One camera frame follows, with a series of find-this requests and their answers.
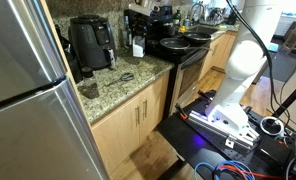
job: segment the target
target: backsplash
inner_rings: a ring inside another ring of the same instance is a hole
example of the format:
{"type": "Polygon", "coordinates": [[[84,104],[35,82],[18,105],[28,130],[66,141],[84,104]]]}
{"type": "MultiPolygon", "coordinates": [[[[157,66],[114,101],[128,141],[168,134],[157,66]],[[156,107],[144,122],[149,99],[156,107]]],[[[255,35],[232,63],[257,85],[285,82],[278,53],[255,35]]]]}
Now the backsplash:
{"type": "MultiPolygon", "coordinates": [[[[194,0],[172,0],[173,12],[180,9],[186,16],[194,0]]],[[[116,48],[121,47],[121,29],[124,27],[123,13],[134,0],[46,0],[55,24],[61,28],[62,35],[68,38],[69,20],[83,14],[97,14],[109,20],[116,48]]]]}

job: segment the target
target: stainless steel refrigerator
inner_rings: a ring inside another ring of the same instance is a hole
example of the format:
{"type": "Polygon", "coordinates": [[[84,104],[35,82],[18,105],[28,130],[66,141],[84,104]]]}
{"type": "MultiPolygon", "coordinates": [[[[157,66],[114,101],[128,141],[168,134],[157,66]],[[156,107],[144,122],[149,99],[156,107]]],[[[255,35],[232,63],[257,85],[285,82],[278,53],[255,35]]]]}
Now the stainless steel refrigerator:
{"type": "Polygon", "coordinates": [[[0,180],[107,179],[48,13],[0,0],[0,180]]]}

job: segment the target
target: pan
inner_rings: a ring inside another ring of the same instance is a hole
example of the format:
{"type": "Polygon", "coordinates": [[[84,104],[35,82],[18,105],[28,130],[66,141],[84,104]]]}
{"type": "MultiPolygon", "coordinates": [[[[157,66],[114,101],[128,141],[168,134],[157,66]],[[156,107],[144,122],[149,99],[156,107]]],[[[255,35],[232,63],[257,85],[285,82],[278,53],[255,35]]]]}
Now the pan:
{"type": "Polygon", "coordinates": [[[185,54],[188,49],[206,49],[206,47],[190,47],[187,41],[176,38],[165,38],[160,40],[160,45],[164,47],[167,51],[176,54],[185,54]]]}
{"type": "Polygon", "coordinates": [[[205,44],[211,40],[211,35],[201,32],[184,32],[184,38],[188,42],[205,44]]]}

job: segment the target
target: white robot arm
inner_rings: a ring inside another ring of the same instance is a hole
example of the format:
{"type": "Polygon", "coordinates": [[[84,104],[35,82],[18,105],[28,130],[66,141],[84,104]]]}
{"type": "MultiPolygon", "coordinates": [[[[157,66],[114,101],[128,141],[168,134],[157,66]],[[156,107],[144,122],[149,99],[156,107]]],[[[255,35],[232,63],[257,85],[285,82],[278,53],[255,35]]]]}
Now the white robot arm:
{"type": "MultiPolygon", "coordinates": [[[[243,17],[268,47],[281,15],[278,0],[246,0],[243,17]]],[[[207,127],[225,132],[248,145],[258,138],[248,123],[240,100],[266,61],[263,51],[250,31],[240,25],[225,67],[226,76],[214,100],[206,108],[207,127]]]]}

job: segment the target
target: wooden cabinet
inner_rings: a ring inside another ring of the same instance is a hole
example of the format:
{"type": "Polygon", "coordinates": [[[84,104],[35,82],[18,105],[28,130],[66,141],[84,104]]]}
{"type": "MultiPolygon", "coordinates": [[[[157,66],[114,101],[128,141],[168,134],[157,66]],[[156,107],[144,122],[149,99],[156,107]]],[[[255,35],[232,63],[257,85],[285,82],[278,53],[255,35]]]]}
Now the wooden cabinet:
{"type": "Polygon", "coordinates": [[[161,121],[169,73],[92,126],[108,174],[130,155],[161,121]]]}
{"type": "Polygon", "coordinates": [[[140,143],[146,139],[147,135],[162,119],[166,100],[168,77],[169,75],[159,78],[140,94],[142,103],[140,143]]]}
{"type": "Polygon", "coordinates": [[[203,62],[203,67],[199,76],[199,80],[212,67],[223,71],[230,55],[231,48],[236,39],[236,35],[237,32],[227,31],[225,34],[221,35],[213,42],[211,42],[210,48],[212,49],[212,51],[209,51],[203,62]]]}
{"type": "Polygon", "coordinates": [[[135,96],[91,128],[108,174],[139,145],[138,105],[135,96]]]}
{"type": "Polygon", "coordinates": [[[221,56],[220,62],[218,64],[218,66],[217,66],[220,69],[225,69],[225,66],[226,66],[226,63],[228,61],[230,52],[232,50],[232,46],[234,45],[234,42],[235,42],[235,39],[236,39],[236,36],[237,36],[237,32],[228,31],[226,36],[227,36],[226,41],[227,40],[228,41],[227,41],[227,44],[225,46],[225,50],[224,50],[224,52],[223,52],[223,54],[221,56]]]}
{"type": "Polygon", "coordinates": [[[212,66],[219,67],[222,61],[222,55],[225,52],[228,40],[229,40],[229,34],[225,33],[214,41],[215,46],[213,51],[211,52],[213,54],[212,66]]]}

